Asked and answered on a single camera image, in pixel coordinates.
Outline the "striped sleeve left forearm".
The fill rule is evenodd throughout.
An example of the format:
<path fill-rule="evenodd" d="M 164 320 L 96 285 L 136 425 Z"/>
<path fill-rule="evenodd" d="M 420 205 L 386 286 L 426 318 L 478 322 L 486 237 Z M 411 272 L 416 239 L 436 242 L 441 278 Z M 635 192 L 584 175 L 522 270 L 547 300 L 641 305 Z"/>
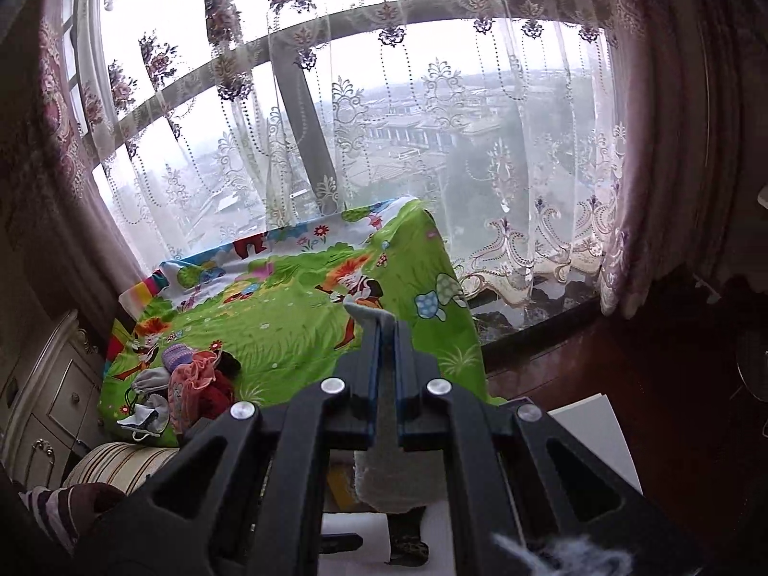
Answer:
<path fill-rule="evenodd" d="M 43 533 L 69 555 L 79 540 L 104 514 L 128 498 L 116 486 L 94 482 L 60 489 L 43 486 L 18 494 Z"/>

